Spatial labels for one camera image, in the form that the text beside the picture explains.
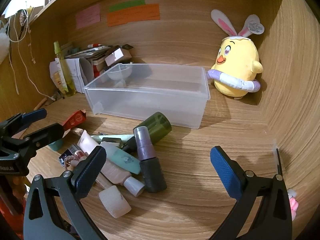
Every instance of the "plush toy eye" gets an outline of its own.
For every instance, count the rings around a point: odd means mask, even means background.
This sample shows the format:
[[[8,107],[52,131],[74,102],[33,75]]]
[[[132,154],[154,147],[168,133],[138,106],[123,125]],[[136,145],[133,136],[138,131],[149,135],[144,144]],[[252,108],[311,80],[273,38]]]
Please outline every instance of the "plush toy eye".
[[[226,46],[226,48],[224,50],[224,55],[228,55],[230,50],[231,50],[231,47],[230,46]]]

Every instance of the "orange beak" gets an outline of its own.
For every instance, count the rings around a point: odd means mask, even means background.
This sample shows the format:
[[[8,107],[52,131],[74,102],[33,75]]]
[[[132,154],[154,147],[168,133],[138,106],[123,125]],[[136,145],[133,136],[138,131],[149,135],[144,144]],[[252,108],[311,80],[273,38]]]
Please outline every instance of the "orange beak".
[[[225,61],[226,61],[226,58],[223,57],[222,55],[220,55],[220,57],[217,59],[217,64],[221,65],[221,64],[225,63]]]

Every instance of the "sticky note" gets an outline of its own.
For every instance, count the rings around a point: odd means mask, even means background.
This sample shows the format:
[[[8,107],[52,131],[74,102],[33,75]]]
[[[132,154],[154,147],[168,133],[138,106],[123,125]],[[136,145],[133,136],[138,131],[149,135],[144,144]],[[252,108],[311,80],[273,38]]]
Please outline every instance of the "sticky note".
[[[108,27],[148,20],[160,20],[159,4],[134,6],[107,14]]]
[[[96,4],[76,14],[76,28],[80,29],[100,21],[100,4]]]
[[[145,0],[131,0],[127,2],[118,3],[109,7],[109,12],[115,12],[118,10],[126,9],[133,6],[145,5]]]

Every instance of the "pink sticky note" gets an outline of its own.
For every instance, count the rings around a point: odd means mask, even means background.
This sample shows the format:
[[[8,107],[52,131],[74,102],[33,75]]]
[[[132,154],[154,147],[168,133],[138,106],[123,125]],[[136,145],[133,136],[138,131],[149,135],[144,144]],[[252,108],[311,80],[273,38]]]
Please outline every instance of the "pink sticky note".
[[[76,28],[80,29],[100,21],[100,4],[96,4],[76,14]]]

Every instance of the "bunny ear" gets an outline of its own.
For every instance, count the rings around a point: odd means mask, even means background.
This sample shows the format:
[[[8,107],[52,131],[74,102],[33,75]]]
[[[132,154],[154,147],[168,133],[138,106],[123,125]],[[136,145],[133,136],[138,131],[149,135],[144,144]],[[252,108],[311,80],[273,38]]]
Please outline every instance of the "bunny ear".
[[[260,23],[260,19],[255,14],[249,15],[248,18],[244,22],[243,29],[238,33],[238,36],[246,38],[246,37],[249,37],[252,34],[252,32],[249,31],[249,29],[248,29],[248,25],[249,25],[250,22]]]
[[[236,30],[223,12],[216,9],[212,10],[211,18],[226,34],[229,34],[229,36],[237,36]]]

